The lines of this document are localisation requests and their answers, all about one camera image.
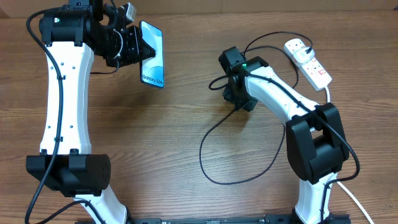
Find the Samsung Galaxy smartphone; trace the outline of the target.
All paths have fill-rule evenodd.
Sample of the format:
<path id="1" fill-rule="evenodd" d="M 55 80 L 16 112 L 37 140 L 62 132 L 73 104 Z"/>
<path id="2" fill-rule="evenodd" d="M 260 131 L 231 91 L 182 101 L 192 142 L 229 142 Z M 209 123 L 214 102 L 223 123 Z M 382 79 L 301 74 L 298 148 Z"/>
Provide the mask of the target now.
<path id="1" fill-rule="evenodd" d="M 146 21 L 140 21 L 139 27 L 142 32 L 141 82 L 163 88 L 165 85 L 163 33 Z"/>

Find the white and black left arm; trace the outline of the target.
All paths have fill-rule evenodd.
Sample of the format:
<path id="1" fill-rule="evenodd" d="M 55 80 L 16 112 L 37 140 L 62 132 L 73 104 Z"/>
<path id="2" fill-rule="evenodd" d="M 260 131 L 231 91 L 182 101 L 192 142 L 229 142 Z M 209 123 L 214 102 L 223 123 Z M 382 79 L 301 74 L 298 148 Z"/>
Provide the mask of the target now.
<path id="1" fill-rule="evenodd" d="M 93 154 L 88 134 L 88 86 L 96 56 L 112 72 L 138 63 L 140 80 L 165 85 L 162 31 L 146 21 L 134 25 L 136 8 L 103 1 L 69 1 L 36 12 L 49 72 L 45 131 L 26 170 L 47 187 L 82 205 L 93 223 L 132 223 L 111 186 L 111 162 Z"/>

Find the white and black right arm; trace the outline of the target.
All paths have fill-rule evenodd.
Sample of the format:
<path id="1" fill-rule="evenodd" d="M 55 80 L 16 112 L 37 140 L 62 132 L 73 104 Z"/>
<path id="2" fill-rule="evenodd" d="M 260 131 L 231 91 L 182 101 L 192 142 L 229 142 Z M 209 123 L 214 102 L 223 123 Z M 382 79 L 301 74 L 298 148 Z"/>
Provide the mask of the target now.
<path id="1" fill-rule="evenodd" d="M 265 223 L 350 223 L 349 215 L 328 209 L 330 181 L 349 157 L 338 109 L 306 99 L 265 60 L 248 60 L 236 47 L 223 51 L 218 61 L 228 78 L 223 97 L 235 110 L 251 111 L 260 101 L 285 127 L 287 158 L 300 179 L 298 202 L 288 215 L 265 215 Z"/>

